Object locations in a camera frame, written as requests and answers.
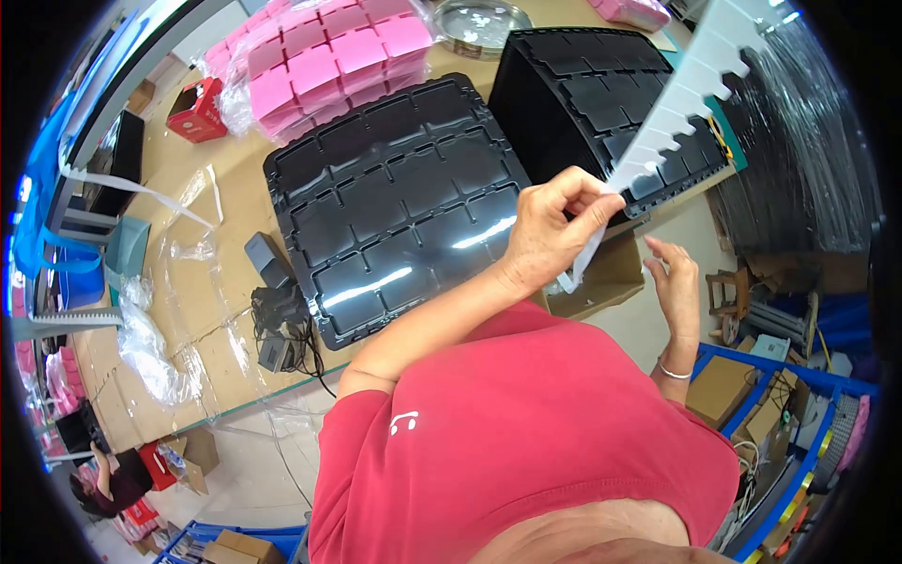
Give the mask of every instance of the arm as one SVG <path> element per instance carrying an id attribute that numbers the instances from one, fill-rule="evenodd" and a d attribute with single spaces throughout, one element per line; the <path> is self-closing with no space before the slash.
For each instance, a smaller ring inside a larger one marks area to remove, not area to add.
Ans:
<path id="1" fill-rule="evenodd" d="M 664 264 L 655 259 L 643 261 L 655 279 L 658 301 L 664 311 L 667 326 L 670 327 L 670 341 L 650 376 L 664 399 L 686 405 L 689 378 L 672 378 L 661 370 L 661 366 L 673 374 L 683 375 L 691 374 L 695 365 L 701 331 L 698 264 L 681 246 L 664 243 L 649 236 L 645 237 L 645 243 L 652 254 L 670 268 L 668 272 Z"/>
<path id="2" fill-rule="evenodd" d="M 94 444 L 93 440 L 91 441 L 91 452 L 94 453 L 97 466 L 100 468 L 99 476 L 97 477 L 97 491 L 103 494 L 106 499 L 114 501 L 113 494 L 110 492 L 110 461 L 106 454 L 100 450 L 100 447 Z"/>
<path id="3" fill-rule="evenodd" d="M 410 365 L 460 342 L 488 318 L 553 280 L 592 233 L 623 209 L 623 198 L 603 192 L 600 180 L 576 167 L 524 189 L 504 257 L 372 337 L 342 373 L 337 399 L 363 390 L 391 393 Z M 565 209 L 575 215 L 569 223 Z"/>

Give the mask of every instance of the black plastic tray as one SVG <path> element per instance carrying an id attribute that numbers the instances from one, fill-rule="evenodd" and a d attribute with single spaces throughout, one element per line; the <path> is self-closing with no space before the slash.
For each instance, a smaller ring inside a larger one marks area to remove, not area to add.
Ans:
<path id="1" fill-rule="evenodd" d="M 529 178 L 462 74 L 404 88 L 270 154 L 291 266 L 337 350 L 478 274 Z"/>
<path id="2" fill-rule="evenodd" d="M 601 28 L 512 32 L 489 108 L 534 183 L 570 165 L 606 179 L 639 130 L 673 69 L 641 33 Z M 658 174 L 623 192 L 639 216 L 726 166 L 707 123 L 690 119 Z"/>

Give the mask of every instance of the person in background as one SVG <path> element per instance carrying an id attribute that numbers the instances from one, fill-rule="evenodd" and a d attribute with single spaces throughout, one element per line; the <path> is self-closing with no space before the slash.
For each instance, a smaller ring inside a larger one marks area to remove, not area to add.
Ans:
<path id="1" fill-rule="evenodd" d="M 319 433 L 313 564 L 728 561 L 701 548 L 740 471 L 685 407 L 701 333 L 686 250 L 645 238 L 670 329 L 650 374 L 527 300 L 624 206 L 576 167 L 524 189 L 501 260 L 367 341 Z"/>
<path id="2" fill-rule="evenodd" d="M 76 474 L 69 475 L 69 487 L 81 508 L 98 517 L 112 519 L 138 503 L 153 487 L 153 478 L 134 449 L 116 455 L 119 468 L 110 472 L 110 461 L 94 441 L 91 452 L 97 461 L 97 483 L 91 484 Z"/>

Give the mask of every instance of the dark hair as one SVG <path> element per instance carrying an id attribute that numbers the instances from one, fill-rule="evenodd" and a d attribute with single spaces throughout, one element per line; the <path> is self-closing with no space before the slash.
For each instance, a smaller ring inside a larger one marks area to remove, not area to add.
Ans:
<path id="1" fill-rule="evenodd" d="M 85 513 L 91 513 L 97 517 L 103 517 L 104 519 L 112 519 L 118 515 L 118 513 L 107 511 L 101 507 L 100 504 L 97 503 L 97 500 L 94 499 L 93 495 L 86 494 L 85 487 L 81 484 L 81 480 L 74 474 L 69 474 L 69 489 L 72 490 L 72 494 L 75 495 L 78 503 L 81 504 L 81 509 Z"/>

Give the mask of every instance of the silver bracelet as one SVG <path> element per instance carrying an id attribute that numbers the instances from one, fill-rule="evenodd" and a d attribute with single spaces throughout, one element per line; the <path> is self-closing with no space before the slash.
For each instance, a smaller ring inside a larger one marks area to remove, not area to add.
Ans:
<path id="1" fill-rule="evenodd" d="M 692 373 L 689 373 L 689 374 L 674 374 L 674 373 L 670 372 L 669 370 L 667 370 L 667 369 L 664 367 L 664 365 L 661 364 L 661 357 L 662 357 L 662 356 L 663 356 L 663 355 L 658 355 L 658 367 L 661 369 L 661 372 L 663 372 L 664 374 L 667 374 L 667 375 L 670 376 L 671 378 L 676 378 L 677 380 L 685 380 L 685 379 L 687 379 L 687 378 L 691 378 L 691 377 L 692 377 Z"/>

